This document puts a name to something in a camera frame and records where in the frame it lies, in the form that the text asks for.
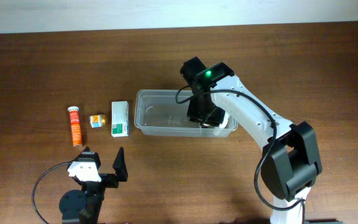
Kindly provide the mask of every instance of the white box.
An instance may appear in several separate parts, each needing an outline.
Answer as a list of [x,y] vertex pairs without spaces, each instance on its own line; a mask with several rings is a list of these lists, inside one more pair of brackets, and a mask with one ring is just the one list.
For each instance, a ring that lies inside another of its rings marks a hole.
[[119,101],[111,103],[111,136],[128,136],[128,102]]

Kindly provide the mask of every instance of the white panel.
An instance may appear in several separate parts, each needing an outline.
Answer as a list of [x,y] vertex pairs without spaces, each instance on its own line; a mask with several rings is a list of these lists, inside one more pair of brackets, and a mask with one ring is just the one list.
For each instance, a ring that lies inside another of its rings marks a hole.
[[346,0],[0,0],[0,33],[358,21]]

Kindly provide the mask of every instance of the clear storage box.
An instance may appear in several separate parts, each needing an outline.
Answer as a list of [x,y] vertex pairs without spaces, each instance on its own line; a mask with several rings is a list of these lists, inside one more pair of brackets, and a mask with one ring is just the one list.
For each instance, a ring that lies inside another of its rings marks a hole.
[[[238,123],[233,117],[225,128],[201,128],[199,123],[189,121],[187,109],[190,102],[176,104],[177,90],[141,90],[137,93],[135,108],[135,126],[146,135],[187,136],[224,138],[235,131]],[[192,96],[189,90],[183,90],[178,97],[184,100]]]

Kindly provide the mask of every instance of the wood grain surface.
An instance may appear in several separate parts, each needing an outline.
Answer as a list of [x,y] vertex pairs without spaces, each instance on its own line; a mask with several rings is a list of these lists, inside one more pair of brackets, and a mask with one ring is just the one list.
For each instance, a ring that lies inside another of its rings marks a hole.
[[[145,136],[133,125],[139,90],[185,85],[182,63],[223,61],[259,99],[314,127],[323,173],[306,219],[358,223],[358,22],[0,35],[0,223],[41,223],[30,202],[39,175],[80,153],[67,107],[80,107],[85,146],[112,172],[120,146],[129,180],[107,189],[100,223],[230,223],[268,218],[253,186],[261,157],[242,129],[228,138]],[[127,100],[130,136],[87,117]],[[61,223],[60,197],[79,186],[61,168],[36,202]],[[264,187],[262,193],[272,198]]]

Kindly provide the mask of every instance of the orange tube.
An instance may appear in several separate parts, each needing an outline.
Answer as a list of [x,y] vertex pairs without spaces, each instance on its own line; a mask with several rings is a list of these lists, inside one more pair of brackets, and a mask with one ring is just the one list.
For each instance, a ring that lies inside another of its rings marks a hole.
[[78,114],[78,111],[80,109],[77,106],[71,106],[67,110],[70,113],[71,136],[73,137],[73,147],[81,147],[82,146],[81,126],[80,126],[80,116]]

